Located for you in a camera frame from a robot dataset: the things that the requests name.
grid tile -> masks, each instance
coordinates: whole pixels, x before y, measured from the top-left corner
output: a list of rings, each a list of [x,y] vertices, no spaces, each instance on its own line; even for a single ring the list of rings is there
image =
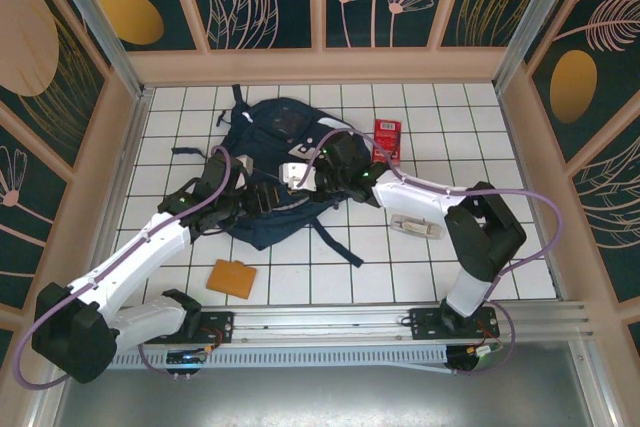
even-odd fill
[[[309,265],[274,265],[269,287],[270,305],[308,304]]]
[[[404,84],[407,107],[435,107],[436,95],[432,84]]]
[[[352,301],[349,264],[311,266],[312,304],[350,304]]]
[[[310,101],[367,133],[373,132],[374,114],[377,118],[398,120],[403,124],[400,169],[409,175],[417,172],[426,180],[463,186],[488,177],[498,188],[522,187],[491,84],[243,86],[242,93],[249,104],[278,95]],[[201,175],[201,156],[175,155],[171,148],[195,147],[207,154],[229,129],[224,121],[215,125],[218,117],[234,104],[228,86],[156,91],[115,247],[124,245],[149,221],[165,191],[174,191],[191,177]],[[539,250],[528,200],[522,196],[504,199],[528,235],[516,258]],[[460,269],[450,238],[426,241],[389,230],[386,224],[391,215],[392,212],[385,215],[380,209],[350,201],[320,216],[329,233],[365,261],[359,269],[348,265],[313,229],[302,229],[263,251],[227,234],[201,237],[193,247],[158,269],[149,285],[145,282],[138,286],[126,305],[139,304],[143,298],[150,300],[167,288],[186,288],[203,305],[231,307],[443,298]],[[206,280],[218,259],[240,260],[258,269],[248,300],[206,289]],[[540,260],[505,276],[492,298],[555,295],[546,263]]]

backpack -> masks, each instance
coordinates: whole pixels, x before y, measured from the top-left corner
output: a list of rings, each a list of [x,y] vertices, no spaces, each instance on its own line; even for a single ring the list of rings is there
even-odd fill
[[[250,107],[242,98],[237,84],[233,86],[233,95],[235,106],[231,110],[231,127],[221,145],[234,157],[251,157],[253,173],[248,183],[273,184],[280,201],[270,213],[241,218],[235,224],[221,222],[220,227],[232,237],[263,250],[310,224],[327,245],[349,263],[360,267],[362,259],[335,241],[317,219],[325,210],[337,208],[337,204],[348,196],[338,193],[327,202],[312,203],[307,197],[290,195],[286,185],[278,180],[281,164],[308,161],[325,134],[350,125],[299,100],[286,97],[263,100]],[[358,149],[369,158],[371,153],[364,141],[360,137],[355,140]]]

backpack strap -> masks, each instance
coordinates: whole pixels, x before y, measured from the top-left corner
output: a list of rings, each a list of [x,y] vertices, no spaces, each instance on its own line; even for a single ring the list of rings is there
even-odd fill
[[[344,245],[342,245],[336,239],[331,237],[331,234],[327,232],[327,229],[325,229],[322,226],[322,224],[318,219],[313,219],[311,221],[311,227],[313,227],[316,230],[316,232],[318,232],[318,235],[322,240],[324,240],[325,244],[327,244],[329,247],[335,250],[336,253],[339,254],[341,257],[344,257],[344,259],[347,262],[349,262],[350,264],[356,267],[360,267],[362,265],[363,260],[360,257],[358,257],[356,254],[351,252],[349,249],[347,249]]]

orange notepad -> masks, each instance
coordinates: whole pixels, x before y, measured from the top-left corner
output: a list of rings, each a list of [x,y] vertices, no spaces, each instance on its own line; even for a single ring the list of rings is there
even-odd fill
[[[207,280],[207,289],[248,299],[256,273],[256,269],[242,262],[218,260]]]

red box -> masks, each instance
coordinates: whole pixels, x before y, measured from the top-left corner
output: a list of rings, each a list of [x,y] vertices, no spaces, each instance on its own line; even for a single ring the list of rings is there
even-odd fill
[[[373,139],[389,154],[393,165],[400,165],[400,133],[402,122],[396,120],[376,119]],[[384,155],[374,148],[374,162],[386,162]]]

